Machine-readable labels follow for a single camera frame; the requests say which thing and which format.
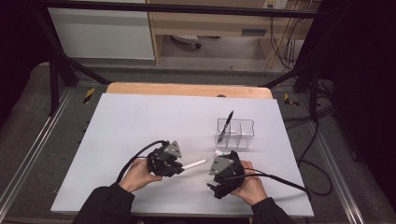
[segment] white table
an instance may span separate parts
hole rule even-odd
[[[141,148],[157,140],[177,140],[183,164],[207,159],[181,175],[165,177],[135,192],[132,213],[142,216],[248,217],[241,199],[218,200],[206,183],[213,161],[218,118],[234,111],[235,119],[253,119],[255,136],[249,149],[236,150],[254,167],[303,186],[276,100],[103,94],[80,148],[64,179],[52,212],[75,214],[93,189],[109,186],[123,165]],[[304,192],[262,177],[267,194],[291,217],[312,217]]]

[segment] person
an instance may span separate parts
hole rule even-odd
[[[246,174],[254,174],[250,161],[241,161]],[[136,159],[120,183],[110,187],[94,189],[82,205],[72,224],[130,224],[131,208],[134,201],[132,192],[147,184],[161,181],[162,176],[149,172],[146,159]],[[294,223],[293,220],[267,196],[262,182],[257,176],[246,177],[242,186],[232,192],[251,206],[253,223]]]

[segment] person's left hand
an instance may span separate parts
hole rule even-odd
[[[148,160],[136,159],[119,185],[126,191],[133,192],[138,189],[142,189],[151,182],[161,180],[163,180],[162,176],[152,175],[149,172]]]

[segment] black jacket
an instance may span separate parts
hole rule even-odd
[[[129,224],[134,195],[122,189],[117,183],[110,187],[95,189],[82,205],[72,224]],[[253,223],[294,223],[291,218],[267,198],[251,206]]]

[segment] clear plastic container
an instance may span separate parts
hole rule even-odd
[[[252,119],[231,119],[224,129],[227,119],[218,119],[216,129],[216,147],[248,148],[254,136]]]

